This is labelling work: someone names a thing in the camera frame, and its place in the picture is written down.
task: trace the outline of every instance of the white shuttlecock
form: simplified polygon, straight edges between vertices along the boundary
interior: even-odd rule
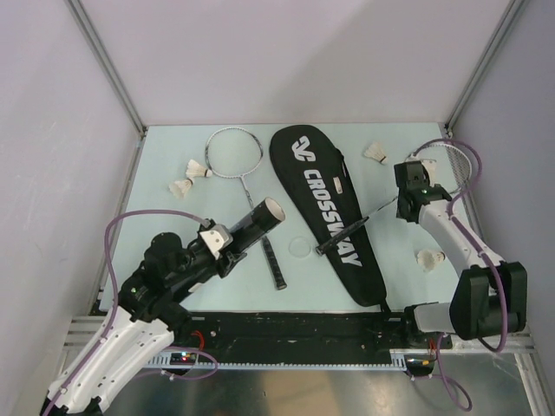
[[[383,151],[383,147],[380,143],[375,141],[372,143],[365,151],[364,157],[369,159],[374,159],[380,162],[382,165],[388,163],[388,156]]]
[[[445,253],[437,250],[421,250],[416,255],[416,261],[424,271],[432,271],[445,260]]]
[[[194,185],[194,181],[192,179],[183,179],[183,180],[176,180],[172,184],[170,184],[169,188],[174,197],[183,199],[191,187]]]
[[[188,178],[195,178],[201,176],[203,178],[210,178],[212,176],[212,171],[210,169],[206,169],[196,160],[189,160],[187,163],[187,171],[185,172]]]

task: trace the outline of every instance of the racket handle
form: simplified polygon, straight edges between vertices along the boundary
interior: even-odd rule
[[[279,268],[276,254],[274,253],[274,249],[271,247],[268,237],[262,237],[262,248],[264,249],[266,260],[268,260],[268,264],[270,265],[270,272],[272,277],[274,278],[276,289],[285,289],[287,287],[287,283],[285,282],[284,275],[281,274],[281,269]]]

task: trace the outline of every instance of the light blue mat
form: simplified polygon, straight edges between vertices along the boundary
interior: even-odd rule
[[[324,124],[316,125],[341,150],[355,184],[363,213],[371,212],[392,199],[396,193],[393,165],[427,140],[441,136],[434,123],[408,124]],[[242,126],[258,136],[266,154],[262,165],[246,177],[255,204],[272,197],[284,208],[287,219],[269,235],[277,260],[288,283],[281,291],[274,289],[262,248],[252,247],[247,258],[225,279],[214,277],[189,296],[183,305],[190,310],[218,311],[327,311],[352,312],[378,310],[363,308],[351,300],[325,257],[312,251],[305,258],[290,253],[293,240],[302,237],[316,245],[308,226],[292,204],[273,172],[267,154],[272,135],[285,125]],[[168,185],[185,177],[189,159],[205,164],[205,143],[219,126],[150,127],[140,156],[140,163],[129,198],[127,211],[158,208],[189,211],[214,218],[228,227],[247,212],[249,205],[238,179],[212,177],[197,179],[185,199],[176,199]],[[363,150],[373,141],[383,144],[388,165],[365,159]],[[438,180],[447,189],[454,188],[454,175],[447,154],[438,149]],[[244,148],[214,147],[214,158],[229,166],[248,166]],[[379,211],[366,223],[366,230],[388,289],[392,309],[422,302],[450,301],[458,277],[449,262],[425,274],[415,261],[415,253],[437,248],[437,243],[418,225],[395,218],[396,205]],[[179,234],[184,245],[196,238],[198,225],[175,216],[145,216],[124,220],[114,254],[114,267],[121,284],[138,267],[151,239],[162,231]],[[105,288],[101,308],[112,299]]]

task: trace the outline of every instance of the logo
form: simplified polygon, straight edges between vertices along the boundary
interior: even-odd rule
[[[330,232],[330,236],[335,236],[338,232],[343,230],[344,225],[339,212],[337,212],[336,205],[331,200],[330,192],[326,189],[322,174],[317,169],[309,169],[304,171],[304,178],[312,191],[314,199],[317,201],[318,208],[322,212],[323,220],[327,223],[326,225]],[[342,263],[362,267],[362,263],[358,258],[358,253],[350,237],[346,237],[344,240],[337,243],[337,253]]]
[[[300,160],[301,162],[314,162],[316,161],[316,156],[313,152],[306,150],[306,148],[310,145],[309,138],[306,136],[301,137],[293,146],[291,146],[291,150],[295,154],[295,159]]]

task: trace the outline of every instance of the metal floor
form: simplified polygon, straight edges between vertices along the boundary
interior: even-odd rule
[[[469,392],[473,415],[532,415],[513,355],[447,355],[446,372]],[[389,416],[464,414],[440,380],[401,372],[220,371],[194,382],[131,381],[106,416]]]

